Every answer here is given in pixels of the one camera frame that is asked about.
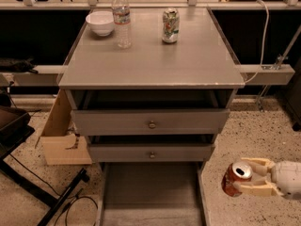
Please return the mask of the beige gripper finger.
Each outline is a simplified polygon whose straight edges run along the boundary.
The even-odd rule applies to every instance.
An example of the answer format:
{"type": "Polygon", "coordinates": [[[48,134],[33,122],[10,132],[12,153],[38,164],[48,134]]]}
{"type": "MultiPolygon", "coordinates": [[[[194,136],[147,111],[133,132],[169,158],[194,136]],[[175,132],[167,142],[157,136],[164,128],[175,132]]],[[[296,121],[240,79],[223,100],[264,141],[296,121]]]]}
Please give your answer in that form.
{"type": "Polygon", "coordinates": [[[233,185],[239,192],[243,194],[261,197],[282,195],[282,192],[277,188],[277,186],[266,179],[249,182],[235,181],[233,185]]]}
{"type": "Polygon", "coordinates": [[[245,161],[255,173],[259,175],[267,175],[271,172],[272,167],[275,165],[275,162],[267,158],[250,158],[242,157],[242,160],[245,161]]]}

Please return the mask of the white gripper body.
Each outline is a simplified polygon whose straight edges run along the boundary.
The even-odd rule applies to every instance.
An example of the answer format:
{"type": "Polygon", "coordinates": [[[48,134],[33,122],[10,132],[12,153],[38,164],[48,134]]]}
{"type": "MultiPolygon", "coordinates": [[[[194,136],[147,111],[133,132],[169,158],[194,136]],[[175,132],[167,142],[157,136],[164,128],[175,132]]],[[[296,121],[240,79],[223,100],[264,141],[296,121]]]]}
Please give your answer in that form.
{"type": "Polygon", "coordinates": [[[281,161],[271,169],[271,180],[287,200],[301,200],[301,163],[281,161]]]}

